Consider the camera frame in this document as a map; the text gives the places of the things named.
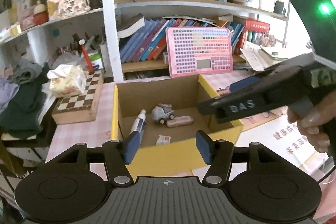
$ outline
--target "yellow cardboard box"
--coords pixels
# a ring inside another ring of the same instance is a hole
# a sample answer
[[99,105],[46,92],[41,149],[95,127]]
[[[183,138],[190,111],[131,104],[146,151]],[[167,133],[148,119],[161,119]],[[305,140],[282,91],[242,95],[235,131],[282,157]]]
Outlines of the yellow cardboard box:
[[[116,84],[113,101],[111,139],[125,139],[134,120],[146,110],[146,128],[133,162],[127,166],[133,179],[137,176],[169,176],[205,165],[195,144],[196,131],[202,129],[213,140],[236,143],[243,124],[232,121],[218,124],[213,116],[202,116],[197,103],[218,96],[202,75],[190,75],[152,82]],[[189,115],[194,123],[168,128],[155,123],[152,109],[159,103],[172,104],[174,116]],[[159,135],[170,136],[170,144],[155,146]]]

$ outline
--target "green light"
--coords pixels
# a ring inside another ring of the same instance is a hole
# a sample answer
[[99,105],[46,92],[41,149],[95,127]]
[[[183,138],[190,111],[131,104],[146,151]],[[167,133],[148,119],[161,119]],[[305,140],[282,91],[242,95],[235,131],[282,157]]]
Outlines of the green light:
[[322,9],[322,11],[323,11],[325,14],[330,15],[330,14],[329,14],[329,8],[328,8],[325,4],[322,4],[322,5],[321,5],[321,9]]

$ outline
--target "crosshair symbol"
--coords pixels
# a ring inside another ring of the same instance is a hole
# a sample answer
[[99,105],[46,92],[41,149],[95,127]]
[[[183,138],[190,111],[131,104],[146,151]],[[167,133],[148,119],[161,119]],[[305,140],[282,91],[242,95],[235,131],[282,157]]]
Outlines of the crosshair symbol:
[[172,182],[171,180],[165,180],[163,183],[166,184],[166,185],[170,185],[170,184],[172,184],[173,182]]

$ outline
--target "metal screw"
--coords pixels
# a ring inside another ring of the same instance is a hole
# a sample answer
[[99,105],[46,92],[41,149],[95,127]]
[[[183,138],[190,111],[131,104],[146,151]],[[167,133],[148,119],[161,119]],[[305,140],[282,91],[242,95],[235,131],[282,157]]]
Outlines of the metal screw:
[[130,178],[127,176],[117,176],[114,178],[114,182],[118,184],[125,184],[130,181]]
[[218,184],[222,182],[222,179],[219,176],[209,176],[205,180],[210,184]]

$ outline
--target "hand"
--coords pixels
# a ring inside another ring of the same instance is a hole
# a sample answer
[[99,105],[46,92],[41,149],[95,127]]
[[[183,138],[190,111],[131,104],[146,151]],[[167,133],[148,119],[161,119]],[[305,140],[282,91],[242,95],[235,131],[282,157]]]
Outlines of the hand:
[[318,127],[336,117],[336,90],[324,97],[303,119],[290,109],[288,109],[287,114],[288,122],[297,121],[299,132],[307,136],[309,143],[314,146],[317,152],[325,153],[328,151],[329,137],[326,133],[321,132]]

